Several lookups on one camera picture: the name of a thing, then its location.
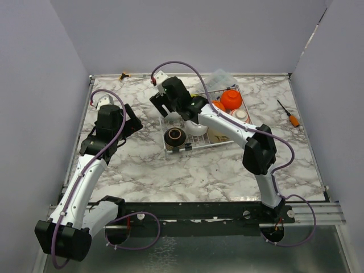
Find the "plain white bowl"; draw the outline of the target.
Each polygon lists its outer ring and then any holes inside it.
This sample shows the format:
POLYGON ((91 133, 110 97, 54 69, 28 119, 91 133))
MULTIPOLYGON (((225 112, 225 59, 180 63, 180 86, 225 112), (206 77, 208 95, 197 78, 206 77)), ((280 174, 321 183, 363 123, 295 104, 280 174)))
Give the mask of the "plain white bowl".
POLYGON ((190 134, 194 137, 200 137, 200 136, 203 136, 207 132, 208 126, 196 124, 192 121, 185 121, 185 129, 188 134, 190 134))

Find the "black patterned bowl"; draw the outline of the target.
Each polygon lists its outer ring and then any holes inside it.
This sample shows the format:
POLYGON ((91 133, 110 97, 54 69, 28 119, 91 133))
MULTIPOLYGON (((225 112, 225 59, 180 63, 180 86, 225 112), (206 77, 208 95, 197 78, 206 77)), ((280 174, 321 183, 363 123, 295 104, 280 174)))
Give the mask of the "black patterned bowl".
POLYGON ((164 133, 164 142, 167 150, 182 148, 186 143, 186 133, 179 127, 172 127, 164 133))

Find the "beige ceramic bowl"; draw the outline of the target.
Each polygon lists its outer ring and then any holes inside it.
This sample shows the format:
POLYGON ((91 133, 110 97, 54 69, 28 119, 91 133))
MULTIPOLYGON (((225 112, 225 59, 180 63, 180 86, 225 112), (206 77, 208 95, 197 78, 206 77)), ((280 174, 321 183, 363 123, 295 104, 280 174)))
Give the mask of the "beige ceramic bowl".
POLYGON ((225 133, 221 133, 210 127, 207 130, 207 136, 210 140, 210 143, 222 143, 230 141, 230 138, 225 133))

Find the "orange plastic bowl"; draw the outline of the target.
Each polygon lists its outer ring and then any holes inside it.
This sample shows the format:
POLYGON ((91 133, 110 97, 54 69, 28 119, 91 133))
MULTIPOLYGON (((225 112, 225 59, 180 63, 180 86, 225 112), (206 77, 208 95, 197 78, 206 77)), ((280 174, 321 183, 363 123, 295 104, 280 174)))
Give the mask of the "orange plastic bowl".
POLYGON ((239 109, 243 103, 240 92, 235 89, 229 89, 222 93, 220 102, 224 105, 226 110, 239 109))

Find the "white orange patterned bowl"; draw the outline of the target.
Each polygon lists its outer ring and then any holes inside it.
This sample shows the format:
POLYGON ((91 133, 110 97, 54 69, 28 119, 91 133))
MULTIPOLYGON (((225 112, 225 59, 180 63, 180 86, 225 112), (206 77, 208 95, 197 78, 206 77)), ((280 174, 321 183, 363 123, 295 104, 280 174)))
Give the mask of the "white orange patterned bowl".
POLYGON ((230 112, 230 115, 242 122, 250 123, 250 116, 243 109, 234 109, 230 112))

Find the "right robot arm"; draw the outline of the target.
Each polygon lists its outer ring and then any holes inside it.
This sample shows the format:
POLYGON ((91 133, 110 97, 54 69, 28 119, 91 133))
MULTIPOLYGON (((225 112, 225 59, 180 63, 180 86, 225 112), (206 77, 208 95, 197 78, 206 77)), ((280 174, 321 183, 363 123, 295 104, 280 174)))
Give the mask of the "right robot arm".
POLYGON ((258 183, 262 218, 267 222, 280 218, 285 201, 272 177, 276 145, 270 128, 266 125, 257 127, 227 114, 212 103, 208 92, 205 96, 193 97, 176 76, 163 81, 152 77, 151 82, 158 92, 150 101, 162 116, 166 117, 168 111, 177 112, 185 121, 224 133, 243 149, 242 164, 258 183))

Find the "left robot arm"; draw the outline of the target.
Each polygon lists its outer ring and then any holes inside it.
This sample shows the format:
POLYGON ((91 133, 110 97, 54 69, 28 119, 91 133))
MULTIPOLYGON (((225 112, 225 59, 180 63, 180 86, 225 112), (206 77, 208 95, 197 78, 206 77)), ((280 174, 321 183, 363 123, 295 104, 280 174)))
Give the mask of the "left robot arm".
POLYGON ((119 205, 106 206, 86 215, 93 189, 118 149, 118 143, 143 127, 129 104, 102 105, 97 120, 80 146, 75 173, 56 209, 46 221, 38 221, 35 235, 45 254, 82 261, 92 238, 108 221, 117 225, 126 211, 119 205))

